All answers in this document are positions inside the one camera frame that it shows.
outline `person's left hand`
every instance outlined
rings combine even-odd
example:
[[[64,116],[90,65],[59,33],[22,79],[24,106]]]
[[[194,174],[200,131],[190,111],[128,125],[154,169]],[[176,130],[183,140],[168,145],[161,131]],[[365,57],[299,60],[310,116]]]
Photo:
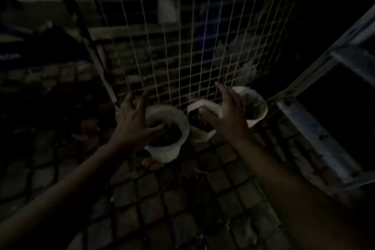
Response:
[[[133,104],[133,93],[129,93],[119,108],[117,127],[108,142],[117,150],[131,149],[137,151],[144,148],[154,138],[166,132],[168,125],[161,124],[155,128],[146,126],[145,112],[148,93],[144,92]]]

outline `forearm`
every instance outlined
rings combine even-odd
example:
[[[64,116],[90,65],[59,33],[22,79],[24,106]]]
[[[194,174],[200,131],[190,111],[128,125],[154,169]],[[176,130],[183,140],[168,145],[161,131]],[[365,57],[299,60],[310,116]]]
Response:
[[[40,243],[65,249],[124,159],[124,154],[121,155],[118,156],[113,145],[100,147],[75,172],[4,221],[0,225],[0,249],[40,246]]]
[[[281,222],[303,249],[351,249],[365,245],[352,214],[307,180],[288,170],[256,140],[235,144],[258,178]]]

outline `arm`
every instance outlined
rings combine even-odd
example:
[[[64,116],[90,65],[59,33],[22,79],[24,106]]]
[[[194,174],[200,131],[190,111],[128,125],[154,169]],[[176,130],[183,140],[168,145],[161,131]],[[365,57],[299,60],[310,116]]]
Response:
[[[205,109],[202,117],[243,157],[295,243],[309,250],[368,249],[369,239],[349,210],[279,163],[250,135],[239,95],[216,85],[223,96],[223,118]]]
[[[0,225],[0,249],[66,249],[91,206],[122,161],[161,135],[166,125],[147,128],[144,93],[136,107],[129,94],[110,139],[75,172]]]

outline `plant pot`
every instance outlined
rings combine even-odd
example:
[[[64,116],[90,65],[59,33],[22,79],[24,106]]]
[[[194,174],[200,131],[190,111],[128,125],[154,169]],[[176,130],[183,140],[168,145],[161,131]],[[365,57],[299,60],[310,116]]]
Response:
[[[200,107],[215,113],[219,118],[223,116],[221,106],[206,99],[201,99],[187,106],[187,118],[190,123],[193,142],[207,142],[216,133],[216,130],[210,124],[203,121],[198,111]]]
[[[246,102],[245,116],[249,128],[264,119],[268,106],[257,91],[245,86],[233,86],[232,89],[240,95],[242,102]]]
[[[175,124],[181,130],[181,137],[175,143],[167,146],[151,146],[147,145],[147,150],[151,157],[158,162],[168,163],[174,160],[180,153],[182,144],[189,136],[189,121],[183,111],[171,106],[156,104],[146,108],[146,122],[166,122]]]

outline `hand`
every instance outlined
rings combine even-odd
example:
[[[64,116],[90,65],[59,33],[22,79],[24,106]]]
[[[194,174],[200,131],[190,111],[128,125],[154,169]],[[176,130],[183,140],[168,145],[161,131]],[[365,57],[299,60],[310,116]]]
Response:
[[[132,151],[140,150],[154,138],[166,132],[167,124],[161,124],[155,128],[146,126],[147,99],[148,93],[144,92],[134,106],[133,94],[129,93],[121,104],[117,115],[117,127],[108,142],[116,150],[125,148]]]
[[[214,129],[232,146],[236,146],[243,139],[249,139],[249,128],[240,96],[221,83],[215,82],[223,96],[223,117],[220,119],[205,108],[199,108],[203,120]]]

